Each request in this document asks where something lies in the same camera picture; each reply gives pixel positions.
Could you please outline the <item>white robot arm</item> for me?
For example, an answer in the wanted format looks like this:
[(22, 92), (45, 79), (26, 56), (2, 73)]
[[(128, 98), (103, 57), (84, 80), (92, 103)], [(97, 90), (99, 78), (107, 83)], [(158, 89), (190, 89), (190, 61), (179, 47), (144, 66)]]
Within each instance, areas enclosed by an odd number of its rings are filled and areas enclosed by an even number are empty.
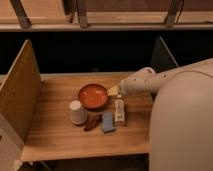
[(156, 95), (149, 171), (213, 171), (213, 58), (156, 72), (144, 67), (108, 89), (111, 96)]

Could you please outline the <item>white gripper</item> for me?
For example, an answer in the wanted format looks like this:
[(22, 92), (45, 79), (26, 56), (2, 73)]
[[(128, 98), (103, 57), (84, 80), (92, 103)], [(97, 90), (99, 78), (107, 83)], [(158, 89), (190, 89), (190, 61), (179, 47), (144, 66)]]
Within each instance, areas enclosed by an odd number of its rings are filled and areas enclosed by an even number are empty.
[(130, 95), (135, 92), (135, 78), (125, 78), (120, 81), (118, 86), (113, 86), (107, 90), (109, 96), (117, 96), (119, 93), (122, 95)]

